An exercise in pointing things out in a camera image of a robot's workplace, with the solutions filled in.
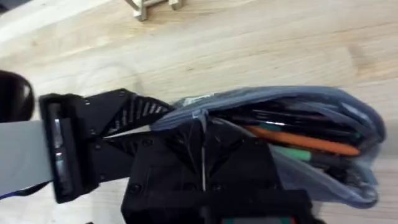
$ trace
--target wooden table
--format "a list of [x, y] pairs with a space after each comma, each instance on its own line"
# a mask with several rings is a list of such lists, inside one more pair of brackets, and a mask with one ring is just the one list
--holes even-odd
[[[386, 120], [380, 203], [324, 203], [328, 223], [398, 222], [398, 4], [388, 0], [187, 0], [138, 22], [123, 0], [33, 0], [0, 16], [0, 68], [36, 95], [125, 87], [166, 101], [243, 86], [337, 86]], [[123, 223], [126, 180], [57, 205], [51, 187], [0, 202], [0, 223]]]

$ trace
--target marker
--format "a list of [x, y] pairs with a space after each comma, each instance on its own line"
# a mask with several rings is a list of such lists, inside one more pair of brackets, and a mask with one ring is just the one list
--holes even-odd
[[334, 167], [348, 167], [349, 166], [348, 160], [342, 159], [338, 156], [330, 156], [330, 155], [325, 155], [325, 154], [317, 153], [317, 152], [310, 152], [310, 151], [304, 151], [304, 150], [300, 150], [300, 149], [293, 149], [293, 148], [289, 148], [289, 147], [276, 146], [273, 144], [268, 144], [268, 145], [272, 150], [281, 152], [285, 156], [288, 156], [288, 157], [296, 159], [296, 160], [309, 162], [309, 163], [315, 163], [315, 164], [321, 164], [321, 165], [325, 165], [325, 166], [334, 166]]

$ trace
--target metal clamp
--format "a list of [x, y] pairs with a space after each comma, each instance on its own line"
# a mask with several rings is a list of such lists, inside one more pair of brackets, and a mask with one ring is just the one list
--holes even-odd
[[126, 2], [134, 10], [134, 18], [138, 21], [145, 21], [148, 19], [147, 8], [161, 2], [168, 1], [173, 10], [178, 10], [182, 7], [182, 0], [126, 0]]

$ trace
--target pen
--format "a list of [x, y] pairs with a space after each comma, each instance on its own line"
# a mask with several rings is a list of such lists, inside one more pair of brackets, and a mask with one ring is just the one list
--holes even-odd
[[251, 131], [256, 136], [268, 140], [292, 144], [295, 146], [303, 146], [312, 149], [318, 149], [327, 152], [334, 152], [346, 156], [359, 155], [358, 149], [347, 144], [301, 136], [298, 134], [290, 134], [281, 131], [270, 131], [256, 126], [245, 126], [245, 128]]

